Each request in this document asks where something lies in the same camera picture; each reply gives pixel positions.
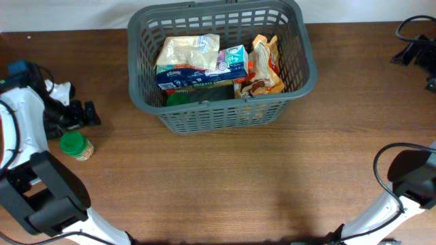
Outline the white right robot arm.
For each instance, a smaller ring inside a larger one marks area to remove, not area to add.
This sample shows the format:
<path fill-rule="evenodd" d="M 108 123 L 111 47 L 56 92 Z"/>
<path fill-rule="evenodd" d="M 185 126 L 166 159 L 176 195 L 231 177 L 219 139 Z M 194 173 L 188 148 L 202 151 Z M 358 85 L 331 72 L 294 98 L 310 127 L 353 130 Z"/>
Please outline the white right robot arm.
<path fill-rule="evenodd" d="M 400 147 L 404 151 L 391 163 L 386 184 L 379 176 L 379 159 Z M 435 207 L 434 144 L 388 144 L 375 155 L 373 173 L 383 193 L 359 217 L 331 233 L 329 244 L 378 244 L 407 219 Z"/>

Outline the white plastic bag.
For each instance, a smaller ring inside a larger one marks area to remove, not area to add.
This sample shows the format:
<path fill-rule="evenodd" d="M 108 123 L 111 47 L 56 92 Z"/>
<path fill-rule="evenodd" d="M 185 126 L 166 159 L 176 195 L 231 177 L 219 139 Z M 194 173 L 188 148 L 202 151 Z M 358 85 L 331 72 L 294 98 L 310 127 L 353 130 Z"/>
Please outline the white plastic bag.
<path fill-rule="evenodd" d="M 190 65 L 212 70 L 217 64 L 220 36 L 216 34 L 167 37 L 156 65 Z"/>

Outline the green lid jar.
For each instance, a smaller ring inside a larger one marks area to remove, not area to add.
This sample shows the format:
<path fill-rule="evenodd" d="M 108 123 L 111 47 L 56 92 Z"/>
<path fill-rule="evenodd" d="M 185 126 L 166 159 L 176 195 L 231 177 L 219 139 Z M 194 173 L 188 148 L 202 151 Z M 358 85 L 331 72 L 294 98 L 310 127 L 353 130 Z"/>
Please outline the green lid jar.
<path fill-rule="evenodd" d="M 191 103 L 191 100 L 187 93 L 175 93 L 170 95 L 166 101 L 167 106 L 184 105 L 188 103 Z"/>
<path fill-rule="evenodd" d="M 88 160 L 95 150 L 91 141 L 76 131 L 65 133 L 59 143 L 62 152 L 78 161 Z"/>

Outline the grey plastic basket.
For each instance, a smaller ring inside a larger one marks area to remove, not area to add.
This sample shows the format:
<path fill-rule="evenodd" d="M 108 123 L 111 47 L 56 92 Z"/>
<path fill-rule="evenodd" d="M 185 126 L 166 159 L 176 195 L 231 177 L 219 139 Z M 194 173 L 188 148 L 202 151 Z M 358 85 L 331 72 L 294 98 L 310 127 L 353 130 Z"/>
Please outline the grey plastic basket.
<path fill-rule="evenodd" d="M 155 70 L 165 38 L 207 33 L 218 34 L 223 48 L 242 44 L 250 49 L 259 34 L 276 37 L 283 90 L 246 99 L 235 98 L 232 90 L 207 90 L 188 104 L 167 106 L 168 98 L 157 85 Z M 270 123 L 292 100 L 311 92 L 317 82 L 302 12 L 293 0 L 151 5 L 131 17 L 127 34 L 129 96 L 139 110 L 158 116 L 176 133 Z"/>

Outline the blue carton box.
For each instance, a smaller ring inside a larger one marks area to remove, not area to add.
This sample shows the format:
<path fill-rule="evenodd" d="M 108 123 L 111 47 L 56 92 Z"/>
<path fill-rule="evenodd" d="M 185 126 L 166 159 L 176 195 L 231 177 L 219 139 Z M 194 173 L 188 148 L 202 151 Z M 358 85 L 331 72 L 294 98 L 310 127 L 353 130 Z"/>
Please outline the blue carton box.
<path fill-rule="evenodd" d="M 165 91 L 186 86 L 212 85 L 220 81 L 245 78 L 248 75 L 249 59 L 243 45 L 220 50 L 216 66 L 212 70 L 191 65 L 158 65 L 156 67 L 157 85 Z"/>

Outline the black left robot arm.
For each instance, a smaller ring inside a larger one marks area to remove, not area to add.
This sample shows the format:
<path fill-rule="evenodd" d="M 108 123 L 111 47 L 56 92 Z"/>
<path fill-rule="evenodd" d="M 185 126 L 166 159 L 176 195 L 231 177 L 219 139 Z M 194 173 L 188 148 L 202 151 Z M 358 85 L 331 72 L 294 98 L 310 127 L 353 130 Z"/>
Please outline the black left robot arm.
<path fill-rule="evenodd" d="M 8 66 L 1 81 L 1 205 L 31 235 L 48 242 L 135 244 L 91 205 L 82 181 L 49 150 L 59 139 L 62 151 L 87 160 L 93 144 L 80 129 L 99 125 L 92 101 L 75 99 L 69 83 L 56 84 L 45 68 L 29 61 Z"/>

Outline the orange snack bag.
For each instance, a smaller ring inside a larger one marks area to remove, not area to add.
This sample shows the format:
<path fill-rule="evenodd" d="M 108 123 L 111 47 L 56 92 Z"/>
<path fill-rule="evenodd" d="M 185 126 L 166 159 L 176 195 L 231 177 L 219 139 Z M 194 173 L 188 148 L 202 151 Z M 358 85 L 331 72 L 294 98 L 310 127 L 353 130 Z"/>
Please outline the orange snack bag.
<path fill-rule="evenodd" d="M 279 49 L 277 36 L 268 41 L 267 37 L 257 35 L 252 41 L 253 50 L 249 53 L 249 75 L 238 79 L 234 84 L 237 99 L 258 95 L 278 94 L 284 89 L 279 77 Z"/>

